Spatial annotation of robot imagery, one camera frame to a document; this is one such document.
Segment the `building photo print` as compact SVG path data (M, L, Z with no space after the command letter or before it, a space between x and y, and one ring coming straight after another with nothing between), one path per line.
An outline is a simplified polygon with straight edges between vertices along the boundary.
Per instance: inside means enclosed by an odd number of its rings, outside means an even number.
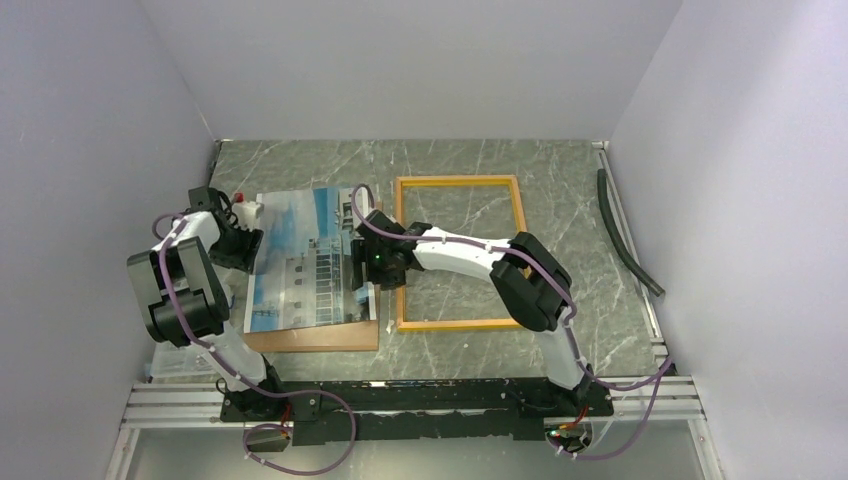
M367 194L344 187L260 193L262 244L248 280L246 333L372 321L374 287L353 287L352 241L370 210Z

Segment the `yellow picture frame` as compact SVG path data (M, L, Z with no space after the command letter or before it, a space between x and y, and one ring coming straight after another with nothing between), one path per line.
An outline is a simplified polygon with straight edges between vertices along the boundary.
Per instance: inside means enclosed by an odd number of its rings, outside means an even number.
M441 176L399 176L394 183L395 214L398 222L404 222L405 188L439 187L506 187L509 190L514 223L518 231L526 231L527 223L523 201L515 175L441 175ZM395 291L396 328L401 333L475 331L517 329L520 327L512 319L493 318L479 320L436 320L411 321L406 318L406 290Z

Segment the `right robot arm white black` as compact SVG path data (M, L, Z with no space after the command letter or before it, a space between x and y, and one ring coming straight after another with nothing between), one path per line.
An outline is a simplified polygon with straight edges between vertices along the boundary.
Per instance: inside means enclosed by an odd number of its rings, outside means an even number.
M589 375L571 324L577 308L571 278L532 234L486 240L455 235L427 223L404 228L374 209L358 217L354 284L383 290L406 283L410 270L444 271L490 284L510 317L533 332L543 355L550 401L564 415L577 413L589 399Z

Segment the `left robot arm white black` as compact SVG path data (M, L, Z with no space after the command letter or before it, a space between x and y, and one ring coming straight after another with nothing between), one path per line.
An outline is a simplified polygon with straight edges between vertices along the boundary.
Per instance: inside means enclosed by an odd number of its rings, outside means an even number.
M230 323L233 271L250 273L263 232L263 207L212 187L189 192L189 206L157 217L157 243L130 256L128 275L150 337L201 356L230 392L248 389L247 407L263 420L278 417L286 392L262 354Z

